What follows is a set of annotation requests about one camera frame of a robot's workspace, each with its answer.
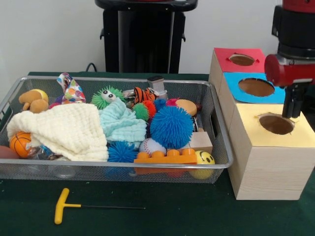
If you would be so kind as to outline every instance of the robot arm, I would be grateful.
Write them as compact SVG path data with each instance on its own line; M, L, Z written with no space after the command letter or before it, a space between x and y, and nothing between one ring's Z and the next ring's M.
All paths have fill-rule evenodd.
M283 0L276 6L272 35L279 39L278 53L265 61L267 80L285 89L283 114L298 117L304 94L315 84L315 1Z

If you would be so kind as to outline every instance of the white wall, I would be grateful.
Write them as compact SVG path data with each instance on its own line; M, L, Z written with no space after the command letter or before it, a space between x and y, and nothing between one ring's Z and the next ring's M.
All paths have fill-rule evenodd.
M209 73L214 47L277 50L271 35L274 8L281 0L199 0L186 15L180 73Z
M209 73L214 47L277 48L271 36L279 0L199 0L186 13L180 73ZM102 9L93 0L0 0L0 99L29 71L105 70Z

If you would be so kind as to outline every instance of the stacked wooden boxes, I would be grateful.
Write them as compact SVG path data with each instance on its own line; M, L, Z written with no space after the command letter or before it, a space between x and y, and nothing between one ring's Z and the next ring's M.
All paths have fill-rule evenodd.
M315 133L304 115L281 117L284 90L264 74L260 49L215 48L209 82L234 149L238 200L297 200L315 165Z

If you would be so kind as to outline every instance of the yellow handle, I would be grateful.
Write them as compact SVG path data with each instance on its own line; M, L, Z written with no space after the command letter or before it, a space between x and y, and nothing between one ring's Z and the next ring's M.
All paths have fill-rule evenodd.
M63 208L65 207L81 207L80 204L67 204L65 201L69 195L70 190L68 188L64 188L60 194L58 202L56 204L55 211L55 224L59 225L63 221Z

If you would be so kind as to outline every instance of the metal rod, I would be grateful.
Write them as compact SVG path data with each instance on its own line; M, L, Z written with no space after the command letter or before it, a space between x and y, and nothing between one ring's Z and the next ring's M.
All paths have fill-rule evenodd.
M133 210L145 210L145 207L129 207L129 206L81 206L81 207L93 207L93 208L108 208L108 209L133 209Z

